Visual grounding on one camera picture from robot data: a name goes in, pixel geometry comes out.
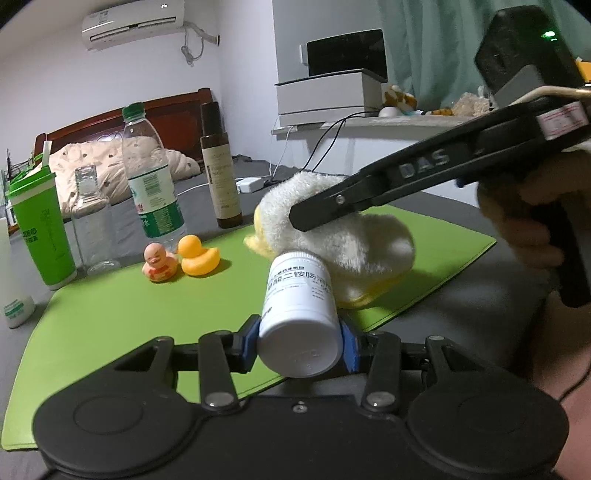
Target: plastic water bottle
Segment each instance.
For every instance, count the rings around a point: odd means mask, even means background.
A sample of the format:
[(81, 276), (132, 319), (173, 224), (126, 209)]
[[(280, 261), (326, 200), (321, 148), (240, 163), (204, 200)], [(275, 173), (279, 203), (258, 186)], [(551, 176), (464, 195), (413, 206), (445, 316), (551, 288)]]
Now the plastic water bottle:
[(75, 175), (78, 197), (72, 208), (72, 224), (86, 273), (119, 268), (111, 204), (99, 188), (96, 166), (78, 167)]
[(187, 228), (174, 195), (166, 150), (145, 117), (143, 103), (123, 108), (123, 119), (123, 164), (144, 232), (151, 242), (174, 253)]

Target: white bottle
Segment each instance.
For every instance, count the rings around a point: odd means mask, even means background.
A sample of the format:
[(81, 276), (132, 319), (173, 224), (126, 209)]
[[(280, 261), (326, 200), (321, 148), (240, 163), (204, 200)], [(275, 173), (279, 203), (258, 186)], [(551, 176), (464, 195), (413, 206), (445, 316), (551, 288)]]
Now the white bottle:
[(14, 277), (10, 259), (8, 222), (0, 205), (0, 312), (9, 328), (23, 324), (35, 311), (33, 299), (22, 292)]
[(326, 266), (307, 252), (289, 252), (271, 265), (259, 328), (258, 354), (283, 377), (330, 370), (343, 337)]

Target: green curtain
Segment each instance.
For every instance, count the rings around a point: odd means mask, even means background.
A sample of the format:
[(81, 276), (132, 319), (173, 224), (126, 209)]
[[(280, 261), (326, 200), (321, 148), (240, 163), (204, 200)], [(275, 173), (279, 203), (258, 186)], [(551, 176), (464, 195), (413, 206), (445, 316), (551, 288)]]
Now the green curtain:
[(591, 24), (564, 0), (378, 0), (388, 80), (423, 110), (451, 106), (483, 84), (474, 56), (495, 12), (538, 5), (575, 57), (591, 60)]

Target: plush toy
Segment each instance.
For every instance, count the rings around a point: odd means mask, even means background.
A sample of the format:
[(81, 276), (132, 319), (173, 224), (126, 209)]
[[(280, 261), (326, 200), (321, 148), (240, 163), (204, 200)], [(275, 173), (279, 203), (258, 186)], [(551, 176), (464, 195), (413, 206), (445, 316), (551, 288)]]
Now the plush toy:
[(270, 260), (290, 250), (307, 251), (326, 264), (337, 306), (360, 308), (400, 280), (414, 263), (407, 227), (392, 215), (351, 213), (310, 232), (291, 226), (292, 205), (326, 190), (343, 177), (299, 172), (271, 189), (254, 214), (251, 250)]
[(425, 113), (425, 115), (453, 116), (453, 111), (451, 108), (445, 107), (445, 108), (440, 108), (438, 110), (432, 110), (430, 112)]
[(398, 85), (390, 85), (384, 92), (384, 106), (394, 106), (405, 115), (414, 115), (417, 109), (417, 99), (410, 93), (405, 93)]

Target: white box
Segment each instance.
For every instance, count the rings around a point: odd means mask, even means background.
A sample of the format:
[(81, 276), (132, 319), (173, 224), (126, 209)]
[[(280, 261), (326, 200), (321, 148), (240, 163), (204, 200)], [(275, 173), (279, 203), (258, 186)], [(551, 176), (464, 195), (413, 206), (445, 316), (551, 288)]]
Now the white box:
[[(338, 114), (345, 109), (350, 113), (363, 110), (378, 111), (384, 102), (382, 82), (385, 82), (385, 79), (375, 73), (359, 69), (278, 83), (276, 87), (280, 125), (284, 127), (328, 122), (349, 114), (345, 113), (335, 118), (330, 111), (337, 109), (341, 109)], [(309, 114), (293, 115), (303, 112)]]
[(336, 122), (341, 118), (353, 115), (353, 113), (372, 111), (374, 113), (365, 113), (363, 116), (375, 116), (379, 113), (379, 108), (371, 108), (365, 105), (348, 106), (342, 108), (325, 108), (322, 110), (308, 110), (307, 112), (281, 113), (279, 115), (279, 125), (289, 127), (302, 124), (323, 124), (326, 122)]

